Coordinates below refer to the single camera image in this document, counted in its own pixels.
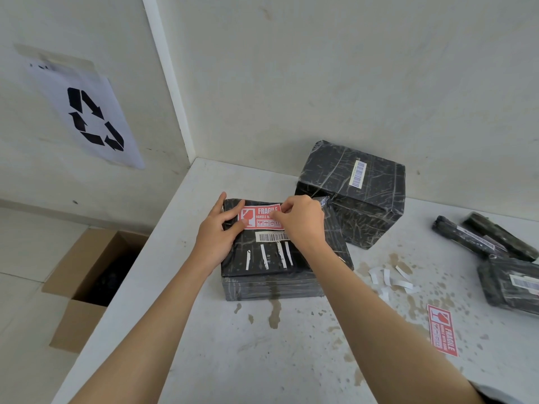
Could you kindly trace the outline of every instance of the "person's left hand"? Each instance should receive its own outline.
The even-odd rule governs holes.
[[[247,220],[239,220],[232,227],[223,230],[223,223],[233,219],[245,206],[245,200],[241,200],[232,210],[222,212],[223,201],[226,193],[223,192],[219,199],[198,229],[197,241],[189,256],[196,261],[199,269],[204,269],[207,276],[212,273],[232,248],[234,239],[247,226]]]

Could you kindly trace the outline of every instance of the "hand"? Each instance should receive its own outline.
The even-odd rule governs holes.
[[[309,196],[291,196],[282,203],[281,210],[272,211],[269,216],[282,224],[300,252],[326,245],[324,211],[318,201]]]
[[[196,261],[200,269],[204,269],[206,276],[218,266],[232,248],[234,239],[247,226],[247,220],[237,221],[232,227],[223,230],[223,223],[233,219],[244,207],[245,200],[241,200],[232,210],[222,212],[223,201],[226,193],[223,192],[219,199],[198,229],[197,241],[189,258]]]

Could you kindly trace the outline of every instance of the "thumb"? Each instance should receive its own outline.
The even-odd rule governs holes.
[[[240,232],[242,232],[245,227],[249,224],[249,220],[245,218],[239,221],[236,221],[232,227],[226,230],[229,235],[232,235],[233,238],[236,238]]]
[[[269,213],[269,217],[272,219],[272,220],[275,220],[277,222],[280,222],[283,226],[285,224],[285,220],[286,218],[288,217],[285,213],[282,213],[280,211],[271,211]]]

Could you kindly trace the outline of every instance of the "recycling symbol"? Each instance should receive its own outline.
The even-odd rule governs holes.
[[[86,106],[90,108],[90,110],[92,111],[92,115],[97,116],[104,121],[101,108],[90,99],[90,96],[88,96],[86,92],[75,88],[67,88],[67,95],[69,97],[69,105],[75,109],[75,112],[70,113],[70,115],[73,117],[73,124],[89,142],[93,144],[98,144],[100,146],[105,146],[105,144],[107,144],[113,150],[124,151],[124,138],[111,125],[110,121],[107,121],[104,126],[111,133],[113,137],[112,139],[107,135],[103,141],[100,135],[94,135],[86,131],[87,123],[80,115],[83,113],[83,102],[86,103]]]

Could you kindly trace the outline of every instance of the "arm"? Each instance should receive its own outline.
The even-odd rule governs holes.
[[[234,209],[221,212],[225,198],[222,193],[200,225],[195,247],[179,272],[71,404],[158,401],[202,284],[245,228],[242,220],[223,230],[223,222],[237,216],[245,205],[240,201]]]
[[[281,209],[271,217],[313,269],[378,403],[484,404],[468,380],[335,255],[318,201],[293,196]]]

